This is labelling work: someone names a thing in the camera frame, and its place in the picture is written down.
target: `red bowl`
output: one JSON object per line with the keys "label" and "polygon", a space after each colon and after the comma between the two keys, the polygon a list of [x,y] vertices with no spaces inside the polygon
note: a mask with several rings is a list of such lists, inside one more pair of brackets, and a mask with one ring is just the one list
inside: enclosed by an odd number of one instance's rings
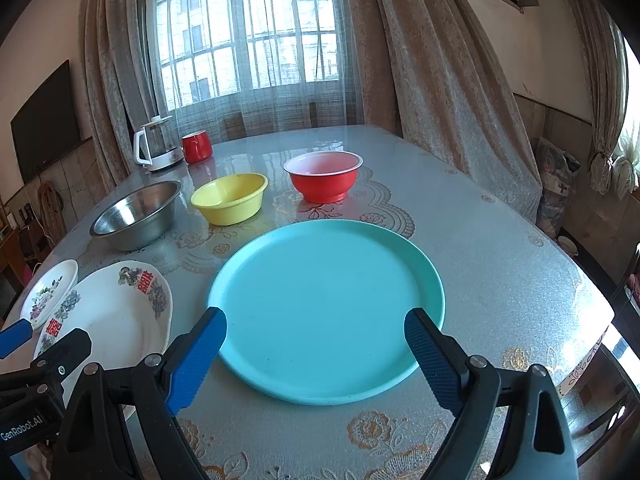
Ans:
{"label": "red bowl", "polygon": [[288,160],[284,171],[307,202],[331,204],[347,196],[362,158],[350,152],[311,152]]}

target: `brown rope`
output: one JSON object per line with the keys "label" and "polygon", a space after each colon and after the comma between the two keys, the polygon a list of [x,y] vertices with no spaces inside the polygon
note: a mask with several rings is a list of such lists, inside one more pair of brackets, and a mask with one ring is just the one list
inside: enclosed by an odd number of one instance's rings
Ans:
{"label": "brown rope", "polygon": [[38,188],[38,203],[42,226],[54,244],[58,244],[66,234],[65,219],[62,216],[62,200],[50,182],[43,182]]}

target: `flat screen tv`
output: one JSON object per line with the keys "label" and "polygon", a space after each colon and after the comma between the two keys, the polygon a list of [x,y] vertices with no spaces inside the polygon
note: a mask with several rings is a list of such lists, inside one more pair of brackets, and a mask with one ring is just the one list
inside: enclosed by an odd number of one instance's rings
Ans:
{"label": "flat screen tv", "polygon": [[80,144],[68,59],[20,108],[11,130],[25,183]]}

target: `red chinese character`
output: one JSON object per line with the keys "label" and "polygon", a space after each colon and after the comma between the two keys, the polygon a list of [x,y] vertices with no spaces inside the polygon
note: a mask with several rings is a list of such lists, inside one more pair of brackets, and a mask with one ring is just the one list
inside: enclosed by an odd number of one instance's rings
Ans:
{"label": "red chinese character", "polygon": [[51,321],[49,321],[46,332],[47,334],[51,334],[53,337],[58,337],[58,333],[60,332],[61,328],[62,323],[60,323],[58,320],[52,319]]}
{"label": "red chinese character", "polygon": [[153,274],[148,270],[145,270],[142,274],[140,274],[140,281],[138,282],[138,290],[141,290],[146,294],[149,285],[151,285],[151,280],[154,278]]}

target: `metal basin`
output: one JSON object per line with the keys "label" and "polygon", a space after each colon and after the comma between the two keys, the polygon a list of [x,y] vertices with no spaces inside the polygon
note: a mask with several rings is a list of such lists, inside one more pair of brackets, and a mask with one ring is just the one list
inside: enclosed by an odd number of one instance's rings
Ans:
{"label": "metal basin", "polygon": [[134,191],[100,213],[89,234],[105,238],[119,251],[149,245],[171,227],[181,189],[177,180],[167,180]]}

